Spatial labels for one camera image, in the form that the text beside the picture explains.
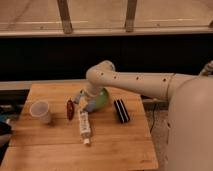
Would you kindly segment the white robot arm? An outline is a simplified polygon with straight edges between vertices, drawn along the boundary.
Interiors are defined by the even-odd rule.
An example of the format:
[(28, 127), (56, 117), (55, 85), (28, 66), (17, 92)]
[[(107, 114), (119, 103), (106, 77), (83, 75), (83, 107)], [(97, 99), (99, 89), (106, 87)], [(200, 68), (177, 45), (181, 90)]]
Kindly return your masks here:
[(165, 171), (213, 171), (213, 61), (197, 75), (117, 72), (103, 61), (87, 70), (81, 93), (93, 103), (105, 87), (169, 102)]

